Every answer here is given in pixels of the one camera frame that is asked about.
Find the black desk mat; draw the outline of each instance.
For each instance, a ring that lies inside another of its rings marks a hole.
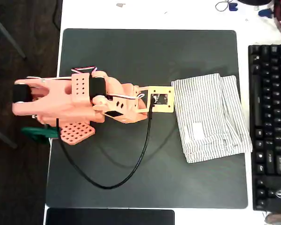
[[[219,72],[238,78],[236,34],[207,30],[66,30],[60,75],[96,65],[121,83],[170,85],[176,79]],[[135,165],[147,121],[106,118],[96,134],[68,146],[76,163],[102,185],[121,181]],[[115,190],[100,190],[71,167],[53,141],[46,203],[57,208],[233,208],[247,206],[244,154],[188,164],[175,113],[155,113],[145,158]]]
[[[48,209],[46,225],[174,225],[172,210]]]

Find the green object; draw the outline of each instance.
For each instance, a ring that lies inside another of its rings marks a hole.
[[[58,138],[56,128],[54,127],[23,127],[21,132],[38,143],[47,143],[48,138]]]

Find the white striped fabric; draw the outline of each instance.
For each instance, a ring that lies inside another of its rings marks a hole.
[[[173,81],[175,112],[188,163],[251,152],[235,76]]]

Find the robotic hand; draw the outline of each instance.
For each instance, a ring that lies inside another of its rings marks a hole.
[[[141,99],[143,91],[148,92],[146,104]],[[71,77],[28,77],[15,81],[13,113],[32,115],[52,127],[58,118],[61,139],[75,145],[95,134],[90,121],[103,123],[105,116],[122,123],[146,119],[152,99],[152,112],[174,111],[173,87],[121,84],[103,71]]]

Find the white desk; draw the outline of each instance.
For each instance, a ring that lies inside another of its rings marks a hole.
[[[253,6],[218,12],[218,0],[63,0],[58,71],[63,31],[92,29],[235,30],[242,107],[249,127],[248,45],[281,44],[274,22],[258,16]],[[263,225],[263,212],[252,210],[251,155],[245,155],[249,205],[244,210],[174,209],[175,224]]]

